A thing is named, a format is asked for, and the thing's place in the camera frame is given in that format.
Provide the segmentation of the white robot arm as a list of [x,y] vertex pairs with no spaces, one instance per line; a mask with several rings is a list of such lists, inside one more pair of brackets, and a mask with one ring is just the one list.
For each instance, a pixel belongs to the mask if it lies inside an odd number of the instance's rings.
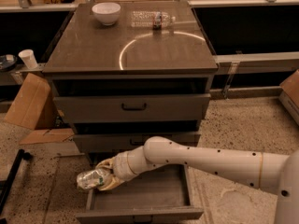
[[110,174],[103,190],[114,189],[147,171],[187,165],[278,196],[274,224],[299,224],[299,151],[280,155],[256,151],[187,147],[161,136],[97,164]]

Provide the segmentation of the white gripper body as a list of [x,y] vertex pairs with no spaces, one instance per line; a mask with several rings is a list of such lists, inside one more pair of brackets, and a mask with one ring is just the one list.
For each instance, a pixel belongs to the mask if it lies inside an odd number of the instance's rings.
[[128,154],[128,151],[119,153],[113,160],[113,174],[122,181],[130,181],[136,177],[129,166]]

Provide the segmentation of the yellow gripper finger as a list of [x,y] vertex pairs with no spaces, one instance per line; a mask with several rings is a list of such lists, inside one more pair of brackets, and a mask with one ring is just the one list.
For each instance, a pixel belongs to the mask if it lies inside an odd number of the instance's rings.
[[100,161],[96,166],[96,169],[112,169],[113,168],[113,160],[112,159],[106,159],[103,161]]
[[116,176],[109,177],[103,185],[99,186],[97,189],[100,191],[111,190],[123,183],[123,180],[117,178]]

